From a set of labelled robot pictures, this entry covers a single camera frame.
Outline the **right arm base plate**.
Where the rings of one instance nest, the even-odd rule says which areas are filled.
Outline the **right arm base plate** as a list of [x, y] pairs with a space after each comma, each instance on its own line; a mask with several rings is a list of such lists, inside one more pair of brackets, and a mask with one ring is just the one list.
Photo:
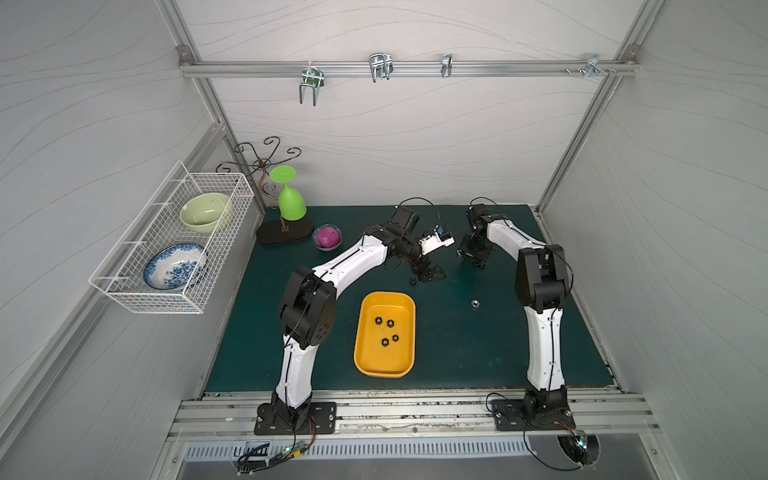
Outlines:
[[501, 432], [558, 431], [577, 428], [566, 402], [558, 399], [542, 404], [531, 398], [494, 399], [488, 404], [494, 427]]

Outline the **yellow plastic storage box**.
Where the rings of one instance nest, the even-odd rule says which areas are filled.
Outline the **yellow plastic storage box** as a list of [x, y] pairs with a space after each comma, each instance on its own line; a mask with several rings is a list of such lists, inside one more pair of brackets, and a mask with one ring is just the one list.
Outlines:
[[[375, 318], [382, 317], [381, 325]], [[393, 328], [386, 322], [392, 319]], [[398, 342], [392, 341], [394, 334]], [[402, 378], [415, 363], [416, 304], [414, 300], [399, 292], [372, 292], [361, 303], [355, 340], [354, 363], [364, 375], [375, 378]], [[381, 340], [390, 341], [383, 347]]]

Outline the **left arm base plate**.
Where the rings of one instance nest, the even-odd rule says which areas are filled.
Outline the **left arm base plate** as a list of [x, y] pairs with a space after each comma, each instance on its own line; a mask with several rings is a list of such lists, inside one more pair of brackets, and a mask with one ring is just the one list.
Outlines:
[[263, 403], [257, 409], [253, 433], [257, 436], [330, 435], [335, 432], [337, 404], [310, 401], [297, 409], [279, 399]]

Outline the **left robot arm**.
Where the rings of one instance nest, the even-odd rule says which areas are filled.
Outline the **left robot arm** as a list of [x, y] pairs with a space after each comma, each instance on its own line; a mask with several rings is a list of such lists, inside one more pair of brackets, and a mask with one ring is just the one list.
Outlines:
[[332, 260], [294, 270], [279, 311], [283, 358], [272, 404], [289, 414], [308, 408], [317, 349], [333, 329], [336, 303], [344, 290], [392, 257], [409, 263], [420, 282], [444, 279], [445, 272], [428, 255], [453, 243], [453, 235], [442, 226], [413, 240], [408, 230], [387, 222], [366, 229], [351, 248]]

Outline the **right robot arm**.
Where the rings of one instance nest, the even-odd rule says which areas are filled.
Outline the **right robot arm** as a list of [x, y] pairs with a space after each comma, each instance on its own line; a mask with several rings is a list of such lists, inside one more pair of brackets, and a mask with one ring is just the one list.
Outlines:
[[469, 206], [466, 215], [471, 232], [459, 247], [464, 260], [483, 268], [498, 247], [516, 262], [515, 294], [524, 308], [529, 342], [522, 415], [533, 422], [559, 413], [567, 407], [560, 327], [572, 283], [564, 250], [534, 238], [485, 204]]

